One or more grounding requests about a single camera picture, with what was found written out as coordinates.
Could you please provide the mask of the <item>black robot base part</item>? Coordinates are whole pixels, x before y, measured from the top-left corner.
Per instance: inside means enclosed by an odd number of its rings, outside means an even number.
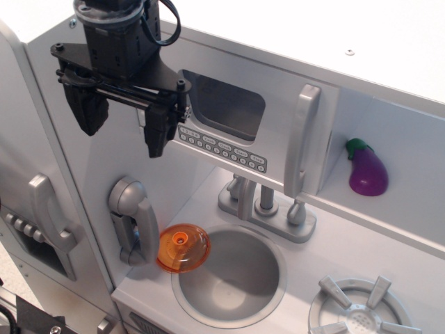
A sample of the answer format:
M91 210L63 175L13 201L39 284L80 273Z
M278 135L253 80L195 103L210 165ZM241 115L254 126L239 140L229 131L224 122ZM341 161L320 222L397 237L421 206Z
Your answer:
M70 333L65 319L53 317L3 287L1 280L1 333Z

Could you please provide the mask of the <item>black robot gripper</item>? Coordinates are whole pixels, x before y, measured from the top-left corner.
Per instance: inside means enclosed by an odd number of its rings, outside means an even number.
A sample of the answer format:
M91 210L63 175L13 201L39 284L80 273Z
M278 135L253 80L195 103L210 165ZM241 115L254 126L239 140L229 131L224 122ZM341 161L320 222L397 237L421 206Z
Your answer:
M75 1L86 43L57 42L51 55L56 74L81 130L95 135L108 118L108 99L124 104L147 103L144 137L149 157L163 155L175 137L177 122L188 116L191 89L167 67L160 50L180 37L181 23L166 40L161 37L158 1Z

